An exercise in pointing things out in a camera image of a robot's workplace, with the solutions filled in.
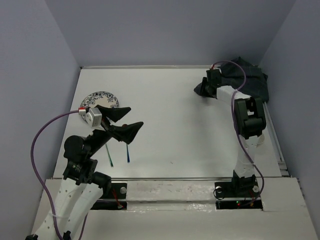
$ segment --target decorative plate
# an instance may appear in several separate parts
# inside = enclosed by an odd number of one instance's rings
[[[119,101],[110,92],[107,91],[96,91],[87,96],[81,103],[80,107],[94,108],[96,105],[101,105],[106,108],[116,109],[119,107]]]

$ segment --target purple cable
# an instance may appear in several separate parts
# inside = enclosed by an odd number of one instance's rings
[[[68,116],[70,114],[76,114],[78,113],[78,110],[74,110],[74,111],[70,111],[70,112],[67,112],[67,113],[64,113],[64,114],[61,114],[59,116],[56,116],[55,118],[53,118],[52,120],[48,121],[35,135],[33,141],[32,141],[32,144],[31,144],[31,150],[30,150],[30,157],[31,157],[31,164],[32,164],[32,168],[33,168],[33,171],[36,175],[36,177],[38,178],[40,184],[42,185],[43,189],[45,190],[47,196],[48,196],[48,199],[49,199],[49,202],[50,202],[50,206],[51,206],[51,210],[52,210],[52,214],[53,214],[53,225],[54,225],[54,229],[55,229],[55,233],[56,235],[58,236],[58,238],[60,240],[64,240],[63,237],[61,236],[60,232],[59,232],[59,229],[58,229],[58,224],[57,224],[57,218],[55,217],[56,215],[56,210],[55,210],[55,205],[54,205],[54,201],[52,199],[52,196],[49,192],[49,189],[47,188],[45,182],[42,180],[38,170],[37,170],[37,167],[36,167],[36,164],[35,164],[35,157],[34,157],[34,151],[35,151],[35,144],[36,144],[36,141],[39,137],[39,135],[43,132],[43,130],[45,130],[45,128],[47,126],[49,126],[51,123],[53,123],[55,120],[57,119],[60,119],[64,116]],[[83,221],[83,226],[82,226],[82,230],[81,230],[81,234],[80,234],[80,238],[79,240],[81,239],[82,237],[82,234],[83,234],[83,231],[85,229],[85,223],[86,223],[86,219],[87,219],[87,216],[85,216],[84,218],[84,221]]]
[[[245,203],[243,205],[241,205],[241,207],[247,206],[252,204],[254,201],[256,201],[260,196],[262,191],[264,190],[265,187],[265,178],[262,175],[261,171],[258,169],[258,167],[255,165],[255,162],[253,161],[253,159],[251,158],[251,156],[249,155],[249,153],[247,152],[245,146],[243,145],[243,143],[241,142],[240,136],[239,136],[239,131],[238,131],[238,126],[237,126],[237,121],[236,121],[236,115],[235,115],[235,97],[236,97],[236,93],[246,84],[247,81],[247,76],[246,76],[246,72],[245,70],[237,63],[233,62],[233,61],[228,61],[228,60],[224,60],[224,61],[217,61],[216,63],[214,63],[212,65],[212,67],[216,64],[219,63],[231,63],[234,64],[235,66],[237,66],[241,72],[243,73],[244,79],[243,79],[243,83],[233,92],[232,97],[231,97],[231,115],[232,115],[232,120],[233,120],[233,126],[234,126],[234,130],[236,133],[236,137],[238,139],[238,142],[240,144],[240,147],[242,148],[244,154],[246,155],[246,157],[248,158],[248,160],[250,161],[250,163],[252,163],[252,165],[254,166],[254,168],[256,169],[256,171],[259,173],[260,177],[261,177],[261,181],[262,181],[262,185],[261,185],[261,189],[259,191],[259,194],[250,202]]]
[[[85,215],[85,217],[84,217],[83,224],[82,224],[82,228],[81,228],[81,233],[80,233],[80,236],[79,236],[79,240],[82,239],[82,235],[84,234],[87,217],[88,217],[88,214]]]

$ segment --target purple wire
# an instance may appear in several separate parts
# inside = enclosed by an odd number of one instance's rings
[[[254,166],[254,168],[256,169],[256,171],[259,173],[260,177],[261,177],[261,181],[262,181],[262,185],[261,185],[261,189],[259,191],[259,194],[250,202],[245,203],[243,205],[241,205],[241,207],[247,206],[252,204],[254,201],[256,201],[260,196],[262,191],[264,190],[265,187],[265,178],[262,175],[261,171],[258,169],[258,167],[255,165],[255,162],[253,161],[253,159],[251,158],[251,156],[249,155],[249,153],[247,152],[245,146],[243,145],[243,143],[241,142],[240,136],[239,136],[239,131],[238,131],[238,126],[237,126],[237,121],[236,121],[236,115],[235,115],[235,97],[238,91],[240,91],[240,89],[246,84],[247,81],[247,76],[246,76],[246,72],[245,70],[237,63],[233,62],[233,61],[228,61],[228,60],[224,60],[224,61],[217,61],[216,63],[214,63],[212,66],[216,65],[216,64],[220,64],[220,63],[231,63],[234,64],[235,66],[237,66],[241,72],[243,73],[244,79],[243,79],[243,83],[233,92],[232,97],[231,97],[231,115],[232,115],[232,120],[233,120],[233,126],[234,126],[234,130],[236,133],[236,137],[238,139],[238,142],[240,144],[240,147],[242,148],[244,154],[246,155],[246,157],[249,159],[250,163],[252,163],[252,165]]]
[[[82,228],[81,228],[81,233],[80,233],[80,236],[79,236],[79,240],[82,239],[82,235],[84,234],[87,217],[88,217],[88,214],[85,215],[85,217],[84,217],[83,224],[82,224]]]
[[[31,157],[31,164],[32,164],[32,168],[33,168],[33,171],[36,175],[36,177],[38,178],[40,184],[42,185],[43,189],[45,190],[47,196],[48,196],[48,199],[49,199],[49,202],[50,202],[50,206],[51,206],[51,210],[52,210],[52,214],[53,214],[53,225],[54,225],[54,229],[55,229],[55,233],[56,235],[58,236],[58,238],[60,240],[64,240],[63,237],[61,236],[60,232],[59,232],[59,229],[58,229],[58,224],[57,224],[57,218],[55,217],[56,215],[56,210],[55,210],[55,205],[54,205],[54,201],[53,201],[53,198],[49,192],[49,189],[47,188],[45,182],[42,180],[38,170],[37,170],[37,167],[36,167],[36,164],[35,164],[35,157],[34,157],[34,151],[35,151],[35,144],[36,144],[36,141],[39,137],[39,135],[43,132],[43,130],[45,130],[45,128],[47,126],[49,126],[51,123],[53,123],[55,120],[58,120],[64,116],[68,116],[70,114],[76,114],[78,113],[78,110],[74,110],[74,111],[70,111],[70,112],[67,112],[67,113],[64,113],[64,114],[61,114],[59,116],[56,116],[55,118],[51,119],[50,121],[48,121],[35,135],[33,141],[32,141],[32,144],[31,144],[31,150],[30,150],[30,157]],[[85,216],[84,218],[84,221],[83,221],[83,226],[82,226],[82,230],[81,230],[81,234],[80,234],[80,238],[79,240],[81,239],[82,237],[82,234],[83,234],[83,231],[84,231],[84,228],[85,228],[85,223],[86,223],[86,219],[87,219],[87,216]]]

